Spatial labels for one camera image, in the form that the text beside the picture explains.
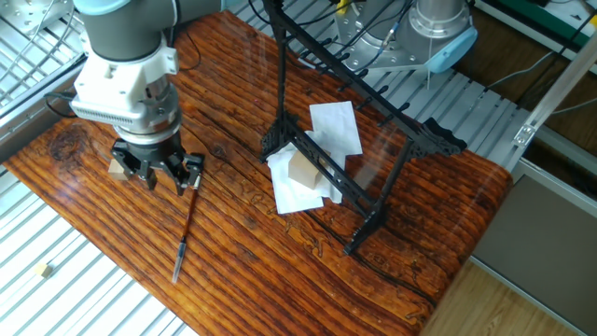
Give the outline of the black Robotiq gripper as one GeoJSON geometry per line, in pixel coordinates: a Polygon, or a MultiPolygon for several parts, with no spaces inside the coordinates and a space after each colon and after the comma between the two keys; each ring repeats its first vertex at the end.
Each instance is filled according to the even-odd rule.
{"type": "Polygon", "coordinates": [[[111,148],[114,159],[127,175],[138,175],[149,190],[157,185],[153,167],[160,168],[174,181],[176,194],[182,196],[187,187],[196,188],[201,177],[205,156],[188,154],[180,132],[152,145],[137,145],[118,139],[111,148]]]}

